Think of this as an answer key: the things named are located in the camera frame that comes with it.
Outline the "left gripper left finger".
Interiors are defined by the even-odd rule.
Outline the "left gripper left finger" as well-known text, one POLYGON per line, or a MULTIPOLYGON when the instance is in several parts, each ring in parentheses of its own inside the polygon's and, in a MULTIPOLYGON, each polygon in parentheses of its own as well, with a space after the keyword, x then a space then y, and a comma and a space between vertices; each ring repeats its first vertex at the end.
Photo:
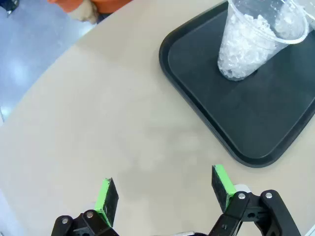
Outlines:
POLYGON ((88 209, 75 219, 59 216, 54 223, 53 236, 117 236, 113 229, 119 195, 112 178, 102 182, 93 209, 88 209))

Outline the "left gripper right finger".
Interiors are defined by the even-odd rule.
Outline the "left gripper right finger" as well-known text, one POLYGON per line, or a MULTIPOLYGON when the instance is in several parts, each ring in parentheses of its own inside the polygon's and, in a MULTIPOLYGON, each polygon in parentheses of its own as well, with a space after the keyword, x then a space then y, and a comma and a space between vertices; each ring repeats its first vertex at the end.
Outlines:
POLYGON ((236 190, 223 165, 212 166, 212 187, 222 215, 211 236, 236 236, 244 222, 253 222, 263 236, 299 236, 300 232, 275 190, 259 196, 236 190))

